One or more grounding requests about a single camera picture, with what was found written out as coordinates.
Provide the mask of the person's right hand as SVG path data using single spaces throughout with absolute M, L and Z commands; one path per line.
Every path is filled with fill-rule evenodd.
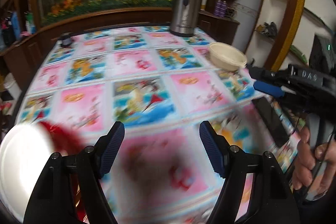
M 303 186 L 310 186 L 313 183 L 312 170 L 315 167 L 316 160 L 324 159 L 327 166 L 323 177 L 317 182 L 315 187 L 318 194 L 327 192 L 335 176 L 335 140 L 330 144 L 324 143 L 312 152 L 309 145 L 310 131 L 304 127 L 300 133 L 301 140 L 297 145 L 297 158 L 294 162 L 294 171 L 292 184 L 295 190 Z

